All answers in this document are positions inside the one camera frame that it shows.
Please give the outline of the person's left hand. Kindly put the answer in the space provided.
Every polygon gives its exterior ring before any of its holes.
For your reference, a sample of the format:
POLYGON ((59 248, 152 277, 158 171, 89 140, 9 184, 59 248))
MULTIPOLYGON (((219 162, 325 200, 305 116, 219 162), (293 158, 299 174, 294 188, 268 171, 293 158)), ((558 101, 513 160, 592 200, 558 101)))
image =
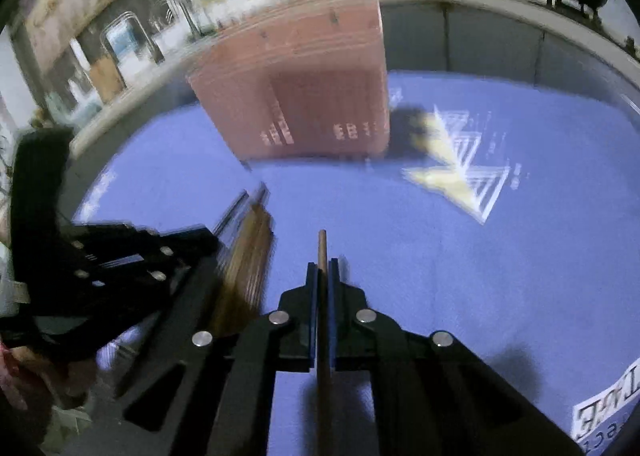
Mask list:
POLYGON ((50 361, 20 346, 1 345, 1 429, 21 442, 40 444, 53 407, 83 406, 96 381, 96 360, 50 361))

